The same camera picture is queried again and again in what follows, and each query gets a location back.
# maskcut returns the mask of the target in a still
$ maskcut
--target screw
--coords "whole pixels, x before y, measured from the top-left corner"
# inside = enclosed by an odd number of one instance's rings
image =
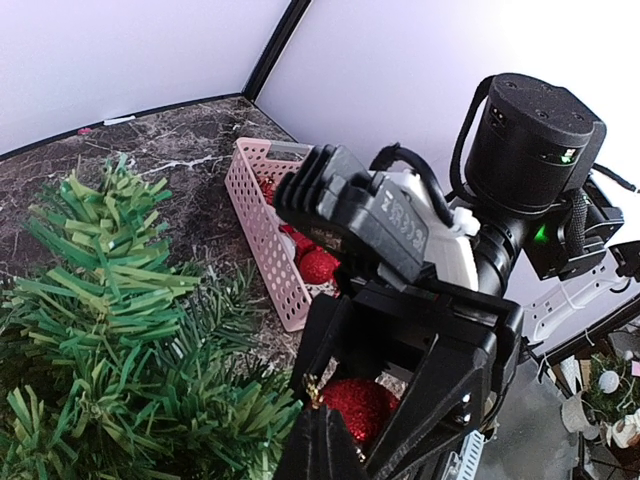
[[[455,421],[461,425],[466,425],[471,421],[471,414],[467,413],[464,417],[462,415],[458,415],[456,416]]]

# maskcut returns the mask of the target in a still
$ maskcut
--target red ornament ball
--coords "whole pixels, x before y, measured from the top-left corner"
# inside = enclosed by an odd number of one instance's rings
[[[338,260],[331,254],[315,249],[302,257],[298,269],[305,283],[322,285],[333,280],[333,272],[339,265]]]
[[[267,205],[273,205],[273,197],[276,193],[276,182],[273,177],[259,177],[258,186]]]
[[[399,400],[373,380],[349,378],[322,389],[322,403],[338,410],[356,443],[365,451],[373,446]]]

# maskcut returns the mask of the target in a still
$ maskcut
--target pink basket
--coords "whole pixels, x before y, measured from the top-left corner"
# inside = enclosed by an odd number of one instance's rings
[[[301,330],[311,304],[311,295],[298,273],[294,259],[278,231],[278,223],[267,208],[256,174],[272,177],[278,183],[285,173],[295,172],[300,161],[267,159],[268,154],[295,154],[303,160],[309,145],[270,142],[255,138],[236,141],[233,160],[225,185],[238,215],[251,252],[269,290],[278,316],[288,332]]]

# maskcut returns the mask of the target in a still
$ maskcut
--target white wall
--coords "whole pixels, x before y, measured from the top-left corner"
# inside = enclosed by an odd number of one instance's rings
[[[288,0],[0,1],[0,154],[240,92]]]
[[[598,114],[608,126],[599,162],[640,184],[636,5],[315,1],[258,105],[299,141],[342,143],[365,164],[382,146],[401,141],[448,186],[453,143],[477,84],[491,74],[524,73],[569,88]],[[624,238],[616,240],[640,238],[640,197],[611,182],[603,186],[627,215]],[[523,259],[508,297],[527,303],[553,283],[539,282]],[[600,305],[611,309],[619,300]],[[593,320],[581,314],[572,330]]]

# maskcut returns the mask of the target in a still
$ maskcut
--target dark marble surface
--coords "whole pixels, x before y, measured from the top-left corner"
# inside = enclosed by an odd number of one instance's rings
[[[0,162],[0,275],[22,275],[31,266],[54,261],[22,227],[42,184],[57,185],[72,169],[81,181],[95,184],[105,159],[116,159],[120,152],[144,179],[169,181],[173,197],[160,211],[171,226],[173,261],[195,258],[220,273],[251,261],[224,186],[234,141],[240,137],[291,140],[238,97],[100,127]],[[262,319],[260,356],[277,367],[290,365],[299,334],[285,333],[257,275],[256,295],[269,309]]]

